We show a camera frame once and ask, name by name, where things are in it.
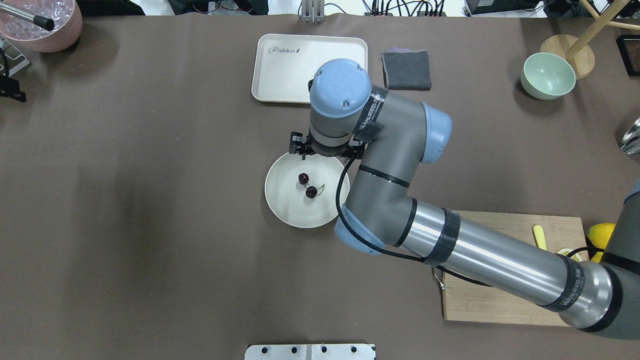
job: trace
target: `ice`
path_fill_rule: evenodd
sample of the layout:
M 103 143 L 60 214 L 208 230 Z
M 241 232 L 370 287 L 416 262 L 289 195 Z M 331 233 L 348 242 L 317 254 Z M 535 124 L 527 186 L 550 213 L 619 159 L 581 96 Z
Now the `ice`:
M 22 5 L 22 8 L 36 15 L 53 19 L 55 27 L 53 31 L 60 29 L 71 17 L 73 11 L 72 1 L 52 1 L 52 0 L 33 0 L 29 4 Z M 7 34 L 21 40 L 33 40 L 44 37 L 49 31 L 31 24 L 30 22 L 4 15 L 2 26 Z

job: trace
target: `yellow handle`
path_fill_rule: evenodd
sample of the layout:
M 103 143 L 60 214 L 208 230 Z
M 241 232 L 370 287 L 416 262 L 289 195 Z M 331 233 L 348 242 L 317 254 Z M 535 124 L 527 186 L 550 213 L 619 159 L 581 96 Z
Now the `yellow handle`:
M 547 249 L 547 240 L 545 239 L 545 231 L 540 225 L 533 225 L 533 238 L 536 240 L 536 244 L 542 250 Z

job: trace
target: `folded cloth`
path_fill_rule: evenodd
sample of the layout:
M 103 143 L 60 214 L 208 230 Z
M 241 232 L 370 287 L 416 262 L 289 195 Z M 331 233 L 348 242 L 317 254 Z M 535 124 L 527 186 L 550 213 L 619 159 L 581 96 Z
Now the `folded cloth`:
M 429 53 L 391 48 L 382 52 L 385 86 L 391 90 L 431 90 Z

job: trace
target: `white floor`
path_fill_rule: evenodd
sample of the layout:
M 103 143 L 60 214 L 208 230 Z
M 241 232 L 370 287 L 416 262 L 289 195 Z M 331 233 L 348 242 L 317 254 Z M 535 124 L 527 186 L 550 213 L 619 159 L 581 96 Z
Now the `white floor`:
M 167 0 L 132 0 L 134 3 L 140 5 L 147 15 L 173 15 L 173 10 Z M 367 0 L 367 4 L 371 5 L 371 0 Z M 225 7 L 233 7 L 232 0 L 224 0 Z M 363 15 L 365 12 L 365 6 L 361 0 L 325 0 L 325 3 L 334 3 L 339 5 L 345 12 L 353 15 Z M 595 0 L 596 7 L 602 9 L 607 3 L 606 0 Z M 416 4 L 409 4 L 409 9 L 413 11 L 413 7 Z M 446 0 L 444 3 L 444 12 L 447 16 L 465 16 L 462 12 L 462 8 L 465 5 L 465 0 Z M 213 3 L 210 4 L 210 9 L 213 9 Z M 300 0 L 269 0 L 269 14 L 281 14 L 281 13 L 297 13 L 300 7 Z M 335 6 L 325 6 L 324 13 L 331 15 L 333 13 L 340 13 L 341 11 Z M 394 15 L 398 15 L 397 9 L 390 10 Z M 212 12 L 211 15 L 239 15 L 239 12 L 230 12 L 228 10 L 219 9 Z M 485 17 L 546 17 L 543 8 L 540 8 L 536 12 L 526 11 L 514 11 L 514 12 L 500 12 L 490 13 L 484 15 Z

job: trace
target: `brown table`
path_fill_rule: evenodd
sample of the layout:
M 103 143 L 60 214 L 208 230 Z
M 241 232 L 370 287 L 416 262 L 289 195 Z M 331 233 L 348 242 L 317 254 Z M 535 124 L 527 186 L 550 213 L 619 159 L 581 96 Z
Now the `brown table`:
M 263 180 L 305 132 L 305 106 L 251 97 L 265 33 L 428 49 L 454 133 L 410 195 L 437 206 L 614 222 L 640 176 L 616 133 L 640 115 L 607 28 L 592 75 L 537 101 L 526 57 L 589 19 L 334 15 L 85 20 L 77 47 L 25 51 L 29 101 L 0 99 L 3 359 L 242 359 L 249 344 L 368 342 L 378 359 L 637 359 L 640 341 L 574 329 L 445 322 L 429 268 L 347 248 L 333 223 L 295 229 Z

